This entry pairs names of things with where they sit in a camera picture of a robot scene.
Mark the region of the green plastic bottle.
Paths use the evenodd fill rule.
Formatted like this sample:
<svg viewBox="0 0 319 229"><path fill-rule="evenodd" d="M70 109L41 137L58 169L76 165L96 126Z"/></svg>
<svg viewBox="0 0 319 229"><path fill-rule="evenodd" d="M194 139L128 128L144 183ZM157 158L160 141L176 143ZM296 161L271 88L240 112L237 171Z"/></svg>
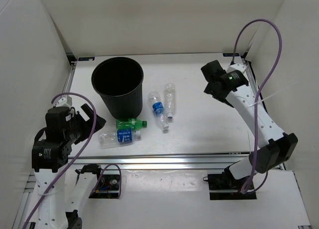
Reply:
<svg viewBox="0 0 319 229"><path fill-rule="evenodd" d="M140 130L147 127L147 121L137 118L128 118L123 120L116 120L116 129L131 129Z"/></svg>

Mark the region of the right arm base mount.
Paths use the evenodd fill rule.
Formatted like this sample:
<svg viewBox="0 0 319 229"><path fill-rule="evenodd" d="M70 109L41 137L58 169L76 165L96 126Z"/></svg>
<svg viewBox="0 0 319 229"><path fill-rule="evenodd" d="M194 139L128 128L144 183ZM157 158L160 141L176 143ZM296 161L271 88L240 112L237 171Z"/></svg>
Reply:
<svg viewBox="0 0 319 229"><path fill-rule="evenodd" d="M256 200L254 184L252 183L246 194L241 193L241 188L248 177L244 177L234 182L226 181L224 173L208 174L203 177L203 181L208 183L209 197L211 201L231 201L231 200Z"/></svg>

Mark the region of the clear bottle small blue label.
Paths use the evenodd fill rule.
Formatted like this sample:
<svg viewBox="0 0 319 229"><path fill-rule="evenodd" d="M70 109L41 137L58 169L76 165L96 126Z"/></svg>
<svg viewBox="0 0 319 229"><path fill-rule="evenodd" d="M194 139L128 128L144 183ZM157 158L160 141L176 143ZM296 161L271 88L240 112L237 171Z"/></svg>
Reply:
<svg viewBox="0 0 319 229"><path fill-rule="evenodd" d="M164 106L162 104L162 100L160 98L159 93L157 91L150 92L148 94L148 99L152 106L152 110L157 121L158 127L162 131L168 130L169 125L167 124L164 116Z"/></svg>

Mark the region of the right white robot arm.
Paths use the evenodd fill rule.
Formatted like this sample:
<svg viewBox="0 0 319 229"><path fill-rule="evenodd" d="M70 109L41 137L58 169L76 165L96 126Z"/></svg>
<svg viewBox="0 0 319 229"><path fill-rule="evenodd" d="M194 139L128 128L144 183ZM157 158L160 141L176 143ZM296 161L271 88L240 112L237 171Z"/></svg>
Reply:
<svg viewBox="0 0 319 229"><path fill-rule="evenodd" d="M235 189L244 185L251 174L264 174L286 162L298 138L294 133L285 133L255 101L256 95L244 74L246 67L233 64L224 70L219 61L214 60L204 65L201 71L207 81L204 92L234 108L257 141L257 151L226 167L217 185Z"/></svg>

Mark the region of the clear bottle large blue label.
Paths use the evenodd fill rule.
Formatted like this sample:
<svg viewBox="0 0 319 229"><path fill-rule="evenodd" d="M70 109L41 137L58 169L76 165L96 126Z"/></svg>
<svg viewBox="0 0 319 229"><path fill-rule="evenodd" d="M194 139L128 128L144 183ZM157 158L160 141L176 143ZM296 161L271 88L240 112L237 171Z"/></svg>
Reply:
<svg viewBox="0 0 319 229"><path fill-rule="evenodd" d="M122 147L142 139L140 130L118 129L112 132L105 132L99 135L100 148Z"/></svg>

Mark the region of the clear unlabeled plastic bottle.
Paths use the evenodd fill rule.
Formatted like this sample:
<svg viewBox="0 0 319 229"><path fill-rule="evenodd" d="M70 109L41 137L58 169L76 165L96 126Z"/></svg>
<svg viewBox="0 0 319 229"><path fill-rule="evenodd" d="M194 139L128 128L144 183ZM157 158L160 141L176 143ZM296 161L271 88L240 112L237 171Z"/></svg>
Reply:
<svg viewBox="0 0 319 229"><path fill-rule="evenodd" d="M168 120L173 120L176 108L175 84L168 83L164 86L164 109Z"/></svg>

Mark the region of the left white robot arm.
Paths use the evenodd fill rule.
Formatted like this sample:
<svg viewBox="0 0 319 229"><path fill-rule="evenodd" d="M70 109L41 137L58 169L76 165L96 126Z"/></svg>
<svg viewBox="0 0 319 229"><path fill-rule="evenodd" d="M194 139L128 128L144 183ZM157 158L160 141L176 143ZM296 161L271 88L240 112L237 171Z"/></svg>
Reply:
<svg viewBox="0 0 319 229"><path fill-rule="evenodd" d="M65 208L65 172L72 164L68 157L72 145L88 144L93 134L106 123L87 104L81 109L88 120L74 107L49 109L45 115L46 126L35 137L31 165L37 182L38 202L31 212L38 213L37 229L67 229L80 222L77 210Z"/></svg>

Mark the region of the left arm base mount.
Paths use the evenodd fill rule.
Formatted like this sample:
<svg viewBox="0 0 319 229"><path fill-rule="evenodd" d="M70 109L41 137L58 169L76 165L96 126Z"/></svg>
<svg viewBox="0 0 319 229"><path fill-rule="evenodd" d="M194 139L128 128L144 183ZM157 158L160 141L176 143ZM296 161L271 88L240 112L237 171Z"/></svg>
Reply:
<svg viewBox="0 0 319 229"><path fill-rule="evenodd" d="M119 174L104 174L90 199L118 199L121 177Z"/></svg>

